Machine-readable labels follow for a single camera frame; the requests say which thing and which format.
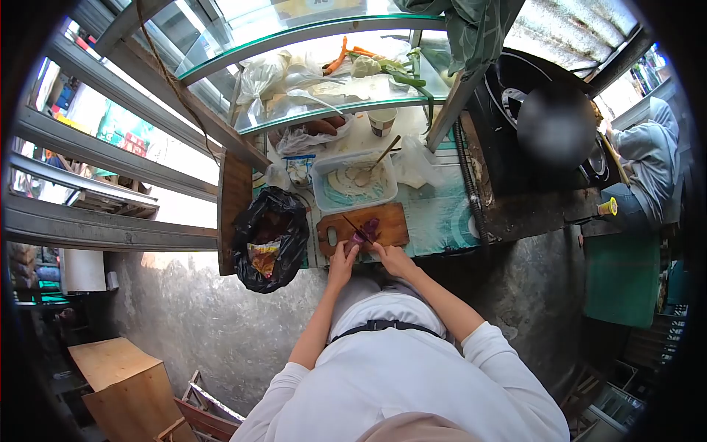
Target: wooden cutting board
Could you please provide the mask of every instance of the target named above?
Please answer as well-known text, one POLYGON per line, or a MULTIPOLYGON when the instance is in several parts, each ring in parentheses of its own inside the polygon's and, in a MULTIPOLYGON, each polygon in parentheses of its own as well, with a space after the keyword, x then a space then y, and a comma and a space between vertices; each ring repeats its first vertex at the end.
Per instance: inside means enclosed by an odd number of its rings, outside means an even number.
MULTIPOLYGON (((329 227, 333 227, 337 232, 337 243, 350 239, 351 235, 354 234, 354 228, 346 222, 344 216, 359 228, 371 218, 380 219, 375 232, 378 234, 377 242, 381 245, 404 245, 410 242, 402 204, 390 202, 381 206, 366 207, 365 209, 346 211, 323 217, 317 223, 317 240, 319 241, 319 250, 322 251, 323 255, 332 256, 337 249, 336 244, 329 244, 327 235, 329 227)), ((372 249, 368 241, 361 246, 361 251, 363 252, 368 252, 372 249)))

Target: person in gray hoodie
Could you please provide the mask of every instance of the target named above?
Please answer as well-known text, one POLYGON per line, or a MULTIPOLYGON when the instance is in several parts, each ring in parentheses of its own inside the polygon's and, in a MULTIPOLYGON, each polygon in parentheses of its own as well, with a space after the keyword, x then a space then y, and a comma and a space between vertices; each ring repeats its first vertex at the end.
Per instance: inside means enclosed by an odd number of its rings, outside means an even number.
POLYGON ((602 201, 614 197, 616 216, 605 219, 623 231, 655 231, 664 223, 678 181, 679 129, 670 106, 650 99, 648 121, 621 131, 607 125, 607 137, 621 156, 631 187, 620 182, 601 191, 602 201))

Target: person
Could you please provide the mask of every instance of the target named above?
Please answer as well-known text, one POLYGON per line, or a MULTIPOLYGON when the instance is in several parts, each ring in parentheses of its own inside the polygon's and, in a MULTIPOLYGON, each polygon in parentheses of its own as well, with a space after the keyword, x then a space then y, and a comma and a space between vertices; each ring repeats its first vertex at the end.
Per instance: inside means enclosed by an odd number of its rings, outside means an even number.
POLYGON ((289 362, 231 442, 569 441, 559 407, 497 327, 399 247, 373 243, 383 287, 351 278, 358 245, 347 257, 345 242, 289 362))
POLYGON ((673 194, 679 177, 677 141, 679 129, 670 106, 650 98, 648 121, 630 129, 612 130, 607 138, 624 159, 629 188, 619 182, 601 191, 602 201, 614 197, 619 213, 606 216, 623 231, 648 232, 659 229, 673 214, 673 194))

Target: crate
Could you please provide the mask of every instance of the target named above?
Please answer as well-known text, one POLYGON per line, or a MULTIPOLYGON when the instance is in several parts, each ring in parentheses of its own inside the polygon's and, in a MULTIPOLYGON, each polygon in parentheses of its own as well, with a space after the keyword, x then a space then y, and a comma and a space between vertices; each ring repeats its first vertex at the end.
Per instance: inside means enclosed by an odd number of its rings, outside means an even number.
MULTIPOLYGON (((111 442, 152 441, 182 417, 164 363, 128 339, 76 345, 69 353, 94 391, 83 402, 111 442)), ((197 442, 188 426, 174 440, 197 442)))

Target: gray pants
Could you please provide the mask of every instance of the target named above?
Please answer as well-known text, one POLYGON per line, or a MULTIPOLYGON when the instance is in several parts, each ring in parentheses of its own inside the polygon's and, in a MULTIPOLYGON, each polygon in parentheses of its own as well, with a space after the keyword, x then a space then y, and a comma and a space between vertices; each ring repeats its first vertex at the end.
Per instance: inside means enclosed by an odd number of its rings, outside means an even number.
POLYGON ((650 232, 650 224, 638 198, 631 189, 622 182, 611 185, 601 191, 602 202, 607 202, 614 197, 619 207, 619 213, 603 216, 608 221, 620 228, 623 232, 650 232))

